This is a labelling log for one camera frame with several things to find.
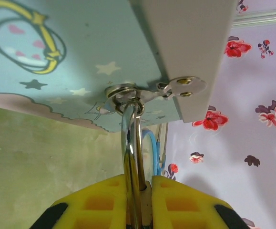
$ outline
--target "metal screw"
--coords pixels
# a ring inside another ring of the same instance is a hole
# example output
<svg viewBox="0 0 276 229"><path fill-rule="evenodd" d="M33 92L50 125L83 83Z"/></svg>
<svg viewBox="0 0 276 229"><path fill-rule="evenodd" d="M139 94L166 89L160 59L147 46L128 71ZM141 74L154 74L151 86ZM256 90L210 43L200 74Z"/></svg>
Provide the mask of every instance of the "metal screw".
<svg viewBox="0 0 276 229"><path fill-rule="evenodd" d="M192 82L192 80L189 78L177 80L177 83L180 84L189 84L190 82Z"/></svg>
<svg viewBox="0 0 276 229"><path fill-rule="evenodd" d="M191 96L193 93L192 92L184 92L184 93L181 93L180 96L181 97L189 97Z"/></svg>

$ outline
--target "dark star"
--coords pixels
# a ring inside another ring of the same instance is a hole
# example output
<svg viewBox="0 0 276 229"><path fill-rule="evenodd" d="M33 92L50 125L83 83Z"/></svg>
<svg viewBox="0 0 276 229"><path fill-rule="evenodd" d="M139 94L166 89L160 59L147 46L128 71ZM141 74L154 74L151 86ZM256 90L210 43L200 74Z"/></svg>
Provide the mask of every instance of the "dark star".
<svg viewBox="0 0 276 229"><path fill-rule="evenodd" d="M29 88L34 88L37 90L41 90L42 86L46 86L47 84L45 83L40 83L38 82L38 80L32 80L31 82L19 82L20 84L26 85L25 88L29 89Z"/></svg>

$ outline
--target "pink heart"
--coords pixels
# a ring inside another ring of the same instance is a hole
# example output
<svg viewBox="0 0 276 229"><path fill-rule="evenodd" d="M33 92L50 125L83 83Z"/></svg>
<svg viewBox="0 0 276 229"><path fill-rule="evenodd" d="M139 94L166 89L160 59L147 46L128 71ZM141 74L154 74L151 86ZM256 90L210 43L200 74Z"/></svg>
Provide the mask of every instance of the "pink heart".
<svg viewBox="0 0 276 229"><path fill-rule="evenodd" d="M44 43L40 40L36 40L33 42L33 46L40 48L40 49L44 49L46 46L44 45Z"/></svg>
<svg viewBox="0 0 276 229"><path fill-rule="evenodd" d="M25 31L18 28L16 25L9 25L9 30L11 33L14 33L14 34L25 34Z"/></svg>
<svg viewBox="0 0 276 229"><path fill-rule="evenodd" d="M20 51L16 51L15 55L16 55L16 56L25 56L25 54L22 53L22 52L20 52Z"/></svg>
<svg viewBox="0 0 276 229"><path fill-rule="evenodd" d="M41 60L41 57L38 54L32 55L32 58L34 58L35 60Z"/></svg>

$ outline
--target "yellow outline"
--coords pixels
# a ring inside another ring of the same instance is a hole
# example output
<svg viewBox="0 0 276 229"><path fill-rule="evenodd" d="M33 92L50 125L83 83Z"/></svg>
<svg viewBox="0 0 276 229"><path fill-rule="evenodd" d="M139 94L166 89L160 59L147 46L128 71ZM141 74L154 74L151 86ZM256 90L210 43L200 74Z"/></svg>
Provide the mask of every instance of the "yellow outline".
<svg viewBox="0 0 276 229"><path fill-rule="evenodd" d="M52 72L57 64L58 60L56 57L61 56L61 53L57 50L54 39L52 38L51 34L47 30L47 28L44 25L44 21L47 19L47 16L42 15L36 11L33 11L32 13L24 8L23 6L20 6L14 2L10 2L8 0L0 0L0 7L7 8L9 10L12 10L21 16L25 17L30 21L31 24L34 24L35 26L38 26L41 31L41 36L43 37L46 46L49 47L50 52L45 54L45 58L49 61L49 65L46 69L41 71L32 71L36 74L47 74Z"/></svg>

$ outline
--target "metal ring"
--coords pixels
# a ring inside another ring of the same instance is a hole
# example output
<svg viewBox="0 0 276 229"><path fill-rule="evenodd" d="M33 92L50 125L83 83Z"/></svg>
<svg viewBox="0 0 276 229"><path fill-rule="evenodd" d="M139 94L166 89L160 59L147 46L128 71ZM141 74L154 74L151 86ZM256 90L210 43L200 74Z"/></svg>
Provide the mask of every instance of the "metal ring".
<svg viewBox="0 0 276 229"><path fill-rule="evenodd" d="M130 101L122 116L121 146L126 182L127 204L133 229L142 228L140 190L146 187L143 161L139 103Z"/></svg>
<svg viewBox="0 0 276 229"><path fill-rule="evenodd" d="M143 113L144 113L144 105L143 105L143 104L141 103L141 101L138 100L138 99L132 99L132 100L129 101L129 102L117 104L117 105L115 106L115 111L116 111L118 114L123 115L123 113L124 113L124 111L125 111L126 108L124 109L124 111L122 111L122 110L121 110L121 107L124 106L124 105L127 106L128 103L137 103L137 104L138 104L139 109L137 110L137 114L136 114L136 117L137 117L137 118L139 118L139 117L141 117L141 116L143 115Z"/></svg>

